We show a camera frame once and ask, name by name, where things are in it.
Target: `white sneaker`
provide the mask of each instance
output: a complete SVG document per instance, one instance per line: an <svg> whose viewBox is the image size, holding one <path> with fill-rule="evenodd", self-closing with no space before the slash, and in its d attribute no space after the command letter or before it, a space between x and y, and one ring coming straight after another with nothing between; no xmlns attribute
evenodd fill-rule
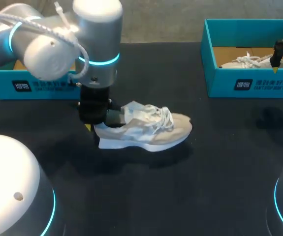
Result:
<svg viewBox="0 0 283 236"><path fill-rule="evenodd" d="M126 124L110 128L104 123L94 126L101 149L137 146L148 151L162 151L184 141L190 134L190 118L174 114L167 107L142 105L135 101L124 107Z"/></svg>
<svg viewBox="0 0 283 236"><path fill-rule="evenodd" d="M271 68L270 58L271 55L260 57L250 57L247 53L245 57L238 57L232 62L222 65L222 68ZM280 68L283 68L283 60L280 62Z"/></svg>

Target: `black table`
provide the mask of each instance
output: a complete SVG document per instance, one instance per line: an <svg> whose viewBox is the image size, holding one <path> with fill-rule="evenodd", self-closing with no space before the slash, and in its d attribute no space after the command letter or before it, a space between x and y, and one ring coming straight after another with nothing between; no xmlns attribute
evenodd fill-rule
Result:
<svg viewBox="0 0 283 236"><path fill-rule="evenodd" d="M194 129L159 153L99 150L75 101L0 101L0 134L35 154L71 236L268 236L283 100L208 98L200 43L122 45L111 95L167 106Z"/></svg>

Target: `concrete floor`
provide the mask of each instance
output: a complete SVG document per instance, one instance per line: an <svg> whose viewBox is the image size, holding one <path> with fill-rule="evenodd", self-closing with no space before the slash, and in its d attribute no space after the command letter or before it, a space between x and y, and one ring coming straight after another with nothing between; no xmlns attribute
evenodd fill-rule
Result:
<svg viewBox="0 0 283 236"><path fill-rule="evenodd" d="M43 13L55 14L56 0L21 0ZM17 0L0 0L0 10ZM122 42L200 41L206 18L283 18L283 0L121 0ZM72 0L59 0L65 11Z"/></svg>

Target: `shoe sole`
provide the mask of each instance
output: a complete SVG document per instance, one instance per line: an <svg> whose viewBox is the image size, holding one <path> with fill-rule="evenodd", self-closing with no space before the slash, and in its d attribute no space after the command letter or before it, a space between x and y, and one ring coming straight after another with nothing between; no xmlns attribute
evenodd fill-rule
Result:
<svg viewBox="0 0 283 236"><path fill-rule="evenodd" d="M140 143L136 141L127 141L127 140L114 140L114 139L103 139L100 138L98 147L99 149L122 149L126 147L140 147L143 148L147 151L150 152L156 152L156 151L163 151L167 150L171 147L176 146L177 144L180 144L182 141L184 141L189 134L187 134L185 137L174 141L169 144L164 144L164 145L151 145L151 144L145 144L145 143Z"/></svg>

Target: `blue shoe box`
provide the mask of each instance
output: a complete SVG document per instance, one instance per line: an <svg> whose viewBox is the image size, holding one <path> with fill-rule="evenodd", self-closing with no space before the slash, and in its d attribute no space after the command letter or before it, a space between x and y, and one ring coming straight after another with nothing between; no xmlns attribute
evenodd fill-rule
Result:
<svg viewBox="0 0 283 236"><path fill-rule="evenodd" d="M61 99L80 98L80 89L70 86L65 75L55 81L41 81L31 75L19 61L0 68L0 100Z"/></svg>
<svg viewBox="0 0 283 236"><path fill-rule="evenodd" d="M208 96L283 98L283 68L276 74L272 68L218 68L213 50L213 47L273 48L280 39L283 20L206 19L201 55Z"/></svg>

